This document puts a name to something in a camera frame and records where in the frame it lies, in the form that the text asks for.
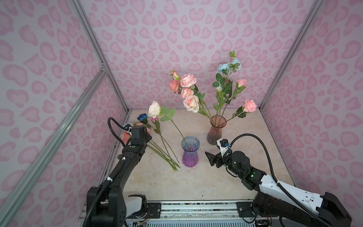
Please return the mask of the blue purple glass vase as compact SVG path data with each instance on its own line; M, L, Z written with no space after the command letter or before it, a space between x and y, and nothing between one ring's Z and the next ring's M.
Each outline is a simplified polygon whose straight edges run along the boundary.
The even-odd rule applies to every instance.
M185 137L181 146L183 149L182 162L186 167L195 167L199 162L198 150L200 141L194 136Z

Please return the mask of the pink grey glass vase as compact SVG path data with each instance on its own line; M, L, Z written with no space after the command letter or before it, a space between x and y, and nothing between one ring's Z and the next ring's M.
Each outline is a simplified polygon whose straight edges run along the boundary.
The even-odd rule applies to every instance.
M223 116L215 115L210 120L211 129L207 135L207 142L216 145L217 140L222 138L222 130L226 126L226 119Z

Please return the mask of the pink white peony spray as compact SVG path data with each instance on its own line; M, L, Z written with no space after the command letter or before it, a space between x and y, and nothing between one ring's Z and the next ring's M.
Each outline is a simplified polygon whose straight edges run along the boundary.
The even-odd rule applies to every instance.
M172 81L169 87L173 93L181 96L187 111L200 113L209 120L212 120L212 115L204 101L205 93L202 93L196 84L196 76L193 74L180 76L175 70L170 70L170 76Z

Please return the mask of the pale blue flower spray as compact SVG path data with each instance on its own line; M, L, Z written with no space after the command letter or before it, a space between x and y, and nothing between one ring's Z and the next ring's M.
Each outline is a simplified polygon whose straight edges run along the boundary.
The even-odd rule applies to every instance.
M234 85L230 77L233 73L236 73L241 69L241 62L237 59L234 50L230 51L228 56L229 61L218 66L216 81L212 84L216 91L217 100L217 104L214 105L216 110L216 119L214 120L215 126L221 125L226 107L235 99L235 90L238 90L238 85Z

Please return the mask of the cream rose single stem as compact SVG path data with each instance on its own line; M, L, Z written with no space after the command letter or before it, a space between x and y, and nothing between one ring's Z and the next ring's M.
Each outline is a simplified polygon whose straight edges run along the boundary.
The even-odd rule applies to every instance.
M148 108L148 116L151 118L158 118L162 122L170 121L174 127L177 129L182 139L185 139L185 136L182 134L178 126L173 120L173 117L176 114L175 108L168 108L166 106L161 106L157 101L153 101L150 107Z

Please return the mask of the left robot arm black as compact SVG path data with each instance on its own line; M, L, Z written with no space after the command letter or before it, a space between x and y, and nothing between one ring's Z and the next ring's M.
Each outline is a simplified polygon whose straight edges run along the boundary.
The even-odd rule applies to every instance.
M123 148L116 167L99 186L91 187L87 193L84 227L124 227L129 216L143 218L148 214L146 197L132 195L126 199L123 189L151 139L145 126L131 129L130 144Z

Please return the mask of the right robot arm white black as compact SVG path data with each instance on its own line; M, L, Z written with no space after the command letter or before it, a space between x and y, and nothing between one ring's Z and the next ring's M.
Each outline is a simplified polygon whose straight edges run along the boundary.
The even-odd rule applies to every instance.
M273 176L253 167L250 159L241 151L205 154L212 166L224 166L247 189L257 192L251 204L257 215L278 216L306 227L351 226L352 217L331 193L320 195L275 180Z

